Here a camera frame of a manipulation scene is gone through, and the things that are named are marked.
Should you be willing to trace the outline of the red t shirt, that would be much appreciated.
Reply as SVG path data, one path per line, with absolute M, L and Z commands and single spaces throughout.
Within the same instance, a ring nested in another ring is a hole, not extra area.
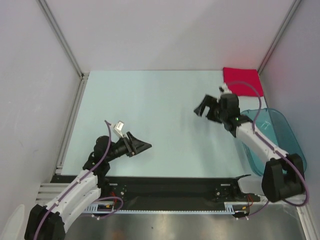
M 257 70 L 224 67 L 223 81 L 232 93 L 243 97 L 263 97 L 264 91 Z

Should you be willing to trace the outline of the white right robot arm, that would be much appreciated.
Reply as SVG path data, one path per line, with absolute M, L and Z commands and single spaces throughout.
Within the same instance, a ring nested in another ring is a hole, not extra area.
M 287 202 L 288 198 L 298 195 L 305 195 L 300 206 L 309 202 L 310 192 L 305 181 L 302 158 L 274 144 L 258 129 L 253 119 L 241 114 L 236 94 L 223 93 L 220 98 L 205 95 L 194 113 L 200 117 L 205 108 L 209 109 L 206 115 L 209 121 L 222 124 L 226 131 L 265 162 L 261 188 L 270 202 Z

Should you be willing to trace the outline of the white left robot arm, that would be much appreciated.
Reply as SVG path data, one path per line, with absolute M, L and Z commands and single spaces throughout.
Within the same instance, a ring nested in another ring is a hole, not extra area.
M 123 200 L 111 195 L 106 178 L 110 162 L 122 157 L 134 157 L 152 145 L 134 137 L 130 132 L 112 142 L 109 136 L 100 136 L 75 179 L 45 205 L 36 204 L 30 211 L 24 234 L 26 240 L 63 240 L 72 223 L 97 200 Z

